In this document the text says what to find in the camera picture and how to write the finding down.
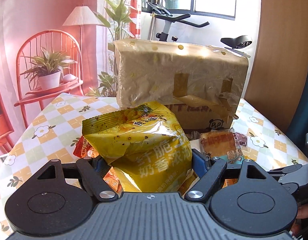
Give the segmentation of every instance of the bike seat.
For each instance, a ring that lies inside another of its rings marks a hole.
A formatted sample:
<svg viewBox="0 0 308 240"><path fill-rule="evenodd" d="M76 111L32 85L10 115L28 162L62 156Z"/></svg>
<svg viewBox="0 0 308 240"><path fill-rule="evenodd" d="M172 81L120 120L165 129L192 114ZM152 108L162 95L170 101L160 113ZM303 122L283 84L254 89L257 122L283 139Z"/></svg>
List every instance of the bike seat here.
<svg viewBox="0 0 308 240"><path fill-rule="evenodd" d="M252 38L248 35L242 35L237 38L221 38L221 42L233 49L242 49L252 43Z"/></svg>

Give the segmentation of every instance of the exercise bike handlebar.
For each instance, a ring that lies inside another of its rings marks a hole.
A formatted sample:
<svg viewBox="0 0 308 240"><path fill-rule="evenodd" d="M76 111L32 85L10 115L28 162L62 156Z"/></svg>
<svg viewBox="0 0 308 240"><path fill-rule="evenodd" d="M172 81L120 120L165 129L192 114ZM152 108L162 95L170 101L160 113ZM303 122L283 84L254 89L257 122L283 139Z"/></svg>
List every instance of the exercise bike handlebar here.
<svg viewBox="0 0 308 240"><path fill-rule="evenodd" d="M176 17L155 14L155 18L166 20L166 21L173 22L173 23L179 22L181 20L184 20L184 19L190 18L190 17L191 17L190 13L186 13L186 14L176 16Z"/></svg>
<svg viewBox="0 0 308 240"><path fill-rule="evenodd" d="M202 23L202 24L196 24L196 23L192 23L192 22L188 22L188 21L184 21L184 20L180 20L178 22L185 23L187 25L191 25L191 26L196 27L196 28L202 28L202 27L209 25L209 22L205 22L205 23Z"/></svg>

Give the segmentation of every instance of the floral tablecloth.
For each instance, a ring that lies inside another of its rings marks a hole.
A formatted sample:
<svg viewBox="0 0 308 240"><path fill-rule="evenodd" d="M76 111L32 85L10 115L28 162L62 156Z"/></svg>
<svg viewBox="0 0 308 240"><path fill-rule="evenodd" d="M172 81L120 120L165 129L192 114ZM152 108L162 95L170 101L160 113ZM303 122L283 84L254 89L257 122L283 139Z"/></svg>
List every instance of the floral tablecloth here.
<svg viewBox="0 0 308 240"><path fill-rule="evenodd" d="M73 151L81 137L82 120L118 108L116 98L62 93L33 120L0 168L0 230L6 237L12 233L4 213L9 196L49 160L75 162L77 157ZM265 170L307 163L305 155L291 140L244 99L236 114L239 119L233 122L233 128L248 136L244 155ZM67 182L79 187L77 180Z"/></svg>

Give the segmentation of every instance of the chair backrest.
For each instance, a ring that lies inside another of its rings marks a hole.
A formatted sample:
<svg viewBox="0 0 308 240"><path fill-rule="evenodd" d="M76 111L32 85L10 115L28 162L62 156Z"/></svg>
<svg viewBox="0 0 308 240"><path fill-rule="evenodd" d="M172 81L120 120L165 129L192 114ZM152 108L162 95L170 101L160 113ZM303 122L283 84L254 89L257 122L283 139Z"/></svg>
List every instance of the chair backrest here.
<svg viewBox="0 0 308 240"><path fill-rule="evenodd" d="M32 67L28 57L42 55L41 47L48 51L52 49L54 52L66 51L67 55L76 60L77 63L70 64L69 69L64 69L64 75L70 73L78 77L78 81L83 79L81 49L76 39L69 33L60 30L46 30L30 37L17 53L16 78L19 100L23 98L21 91L26 93L37 87L37 80L29 82L29 78L20 74Z"/></svg>

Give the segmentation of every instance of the floor lamp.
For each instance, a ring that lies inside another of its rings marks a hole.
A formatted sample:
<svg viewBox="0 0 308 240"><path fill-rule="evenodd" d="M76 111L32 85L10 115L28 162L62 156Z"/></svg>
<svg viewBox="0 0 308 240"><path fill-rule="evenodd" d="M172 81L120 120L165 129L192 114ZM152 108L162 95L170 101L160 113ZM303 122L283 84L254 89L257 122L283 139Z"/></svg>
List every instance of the floor lamp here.
<svg viewBox="0 0 308 240"><path fill-rule="evenodd" d="M96 24L99 25L100 22L94 15L94 13L90 10L88 6L77 6L71 12L71 14L67 17L63 26L80 26L80 35L79 35L79 46L81 48L81 35L82 35L82 25L86 24Z"/></svg>

